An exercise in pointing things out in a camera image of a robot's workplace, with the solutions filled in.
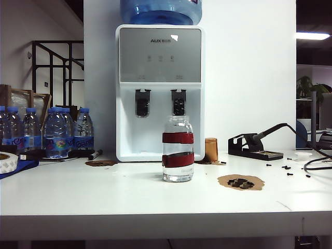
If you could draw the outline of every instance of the blue mat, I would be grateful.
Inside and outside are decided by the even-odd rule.
[[[5,174],[0,174],[0,179],[6,178],[8,176],[14,175],[20,171],[23,170],[28,170],[28,169],[32,169],[34,167],[37,167],[39,164],[39,161],[24,161],[24,160],[19,160],[17,163],[17,168],[16,170],[9,172],[9,173],[5,173]]]

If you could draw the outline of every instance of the blue water jug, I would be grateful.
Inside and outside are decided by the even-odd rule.
[[[197,25],[202,0],[121,0],[120,9],[128,24]]]

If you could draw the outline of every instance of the dispenser control panel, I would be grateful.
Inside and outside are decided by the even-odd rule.
[[[121,28],[122,82],[201,82],[200,29]]]

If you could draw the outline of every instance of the ceiling light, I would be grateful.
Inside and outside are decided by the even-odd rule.
[[[325,40],[329,38],[329,34],[324,33],[312,33],[312,32],[296,32],[296,39],[307,39],[307,40]]]

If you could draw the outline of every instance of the glass bottle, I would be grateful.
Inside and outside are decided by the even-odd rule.
[[[172,115],[162,134],[163,179],[186,182],[193,175],[193,132],[188,116]]]

